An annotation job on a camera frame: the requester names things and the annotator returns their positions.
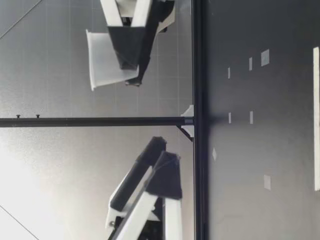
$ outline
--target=black vertical frame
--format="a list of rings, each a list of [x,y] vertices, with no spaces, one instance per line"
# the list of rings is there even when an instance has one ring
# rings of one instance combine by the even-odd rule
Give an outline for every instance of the black vertical frame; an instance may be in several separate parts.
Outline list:
[[[206,61],[206,1],[192,0],[192,57],[194,100],[194,213],[195,240],[207,240],[209,107]]]

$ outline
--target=white tape marker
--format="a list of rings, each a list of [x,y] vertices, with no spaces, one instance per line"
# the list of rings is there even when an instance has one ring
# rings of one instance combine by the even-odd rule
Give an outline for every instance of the white tape marker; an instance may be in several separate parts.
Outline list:
[[[213,157],[213,160],[216,161],[217,160],[217,152],[216,152],[216,149],[213,148],[212,150],[212,157]]]
[[[271,191],[271,176],[264,175],[263,180],[264,180],[264,188]]]
[[[261,53],[261,67],[270,63],[270,50],[265,50]]]
[[[252,57],[249,58],[249,71],[252,71]]]
[[[250,124],[254,124],[254,111],[250,111]]]
[[[320,67],[319,47],[313,49],[314,189],[320,191]]]

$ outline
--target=black metal rail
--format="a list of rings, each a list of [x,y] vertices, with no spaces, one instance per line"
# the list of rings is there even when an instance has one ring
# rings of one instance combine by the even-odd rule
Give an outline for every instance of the black metal rail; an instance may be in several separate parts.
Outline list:
[[[206,2],[192,1],[195,240],[208,240],[210,118],[206,66]]]
[[[186,126],[193,117],[0,118],[0,128]]]

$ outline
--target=cable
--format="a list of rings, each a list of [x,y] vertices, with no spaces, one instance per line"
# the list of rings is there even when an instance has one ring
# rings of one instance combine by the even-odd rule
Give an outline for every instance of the cable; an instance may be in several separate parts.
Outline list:
[[[14,216],[11,215],[3,206],[0,205],[0,208],[3,209],[11,218],[13,218],[21,227],[23,227],[29,234],[31,234],[36,240],[40,240],[37,238],[28,228],[26,228],[21,222],[19,222]]]
[[[0,40],[7,35],[8,32],[11,31],[11,29],[13,29],[25,16],[27,16],[36,6],[39,5],[39,3],[41,3],[43,0],[39,0],[35,5],[33,5],[33,7],[31,7],[22,17],[19,18],[18,21],[16,21],[14,24],[12,24],[11,27],[9,27],[9,29],[7,31],[5,31],[1,36],[0,36]]]

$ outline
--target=black horizontal bar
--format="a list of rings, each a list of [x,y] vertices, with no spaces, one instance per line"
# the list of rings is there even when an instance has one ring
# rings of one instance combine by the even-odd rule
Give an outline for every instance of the black horizontal bar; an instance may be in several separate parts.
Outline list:
[[[193,124],[193,117],[0,118],[0,128],[186,126]]]

